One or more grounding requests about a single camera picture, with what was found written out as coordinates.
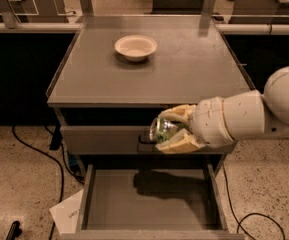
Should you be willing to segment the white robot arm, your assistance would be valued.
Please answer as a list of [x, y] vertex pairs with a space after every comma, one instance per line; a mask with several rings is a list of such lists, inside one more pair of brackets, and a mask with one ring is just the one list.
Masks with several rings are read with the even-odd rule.
[[264, 91], [162, 111], [151, 124], [150, 140], [164, 154], [216, 149], [249, 137], [289, 137], [289, 66], [274, 72]]

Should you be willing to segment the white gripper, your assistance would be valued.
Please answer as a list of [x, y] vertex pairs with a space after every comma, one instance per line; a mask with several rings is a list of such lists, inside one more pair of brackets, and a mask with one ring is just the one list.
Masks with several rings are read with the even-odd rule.
[[224, 99], [215, 97], [202, 100], [197, 106], [179, 105], [162, 111], [158, 117], [183, 124], [189, 123], [192, 134], [182, 129], [169, 140], [156, 144], [164, 154], [184, 154], [202, 148], [220, 148], [231, 145], [231, 137], [224, 119]]

